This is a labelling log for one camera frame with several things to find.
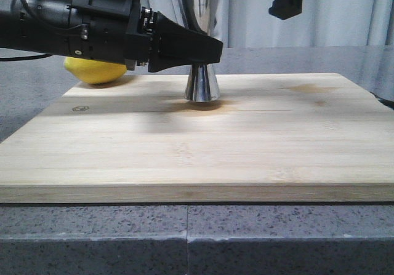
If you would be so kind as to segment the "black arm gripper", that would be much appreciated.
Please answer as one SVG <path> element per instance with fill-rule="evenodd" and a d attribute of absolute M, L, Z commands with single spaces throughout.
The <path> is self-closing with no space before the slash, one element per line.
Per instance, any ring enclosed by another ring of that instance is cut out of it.
<path fill-rule="evenodd" d="M 133 70 L 148 63 L 149 72 L 193 64 L 218 63 L 223 42 L 204 33 L 199 0 L 179 0 L 184 27 L 160 12 L 143 11 L 140 0 L 72 0 L 69 23 L 81 25 L 68 38 L 72 57 L 119 63 Z M 143 29 L 153 18 L 153 35 Z"/>

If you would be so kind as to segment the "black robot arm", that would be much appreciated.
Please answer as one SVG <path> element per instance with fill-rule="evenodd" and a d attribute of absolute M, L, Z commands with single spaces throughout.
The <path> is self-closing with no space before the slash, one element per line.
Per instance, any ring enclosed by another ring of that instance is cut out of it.
<path fill-rule="evenodd" d="M 140 0 L 1 0 L 1 47 L 116 63 L 133 70 L 219 62 L 221 41 Z"/>

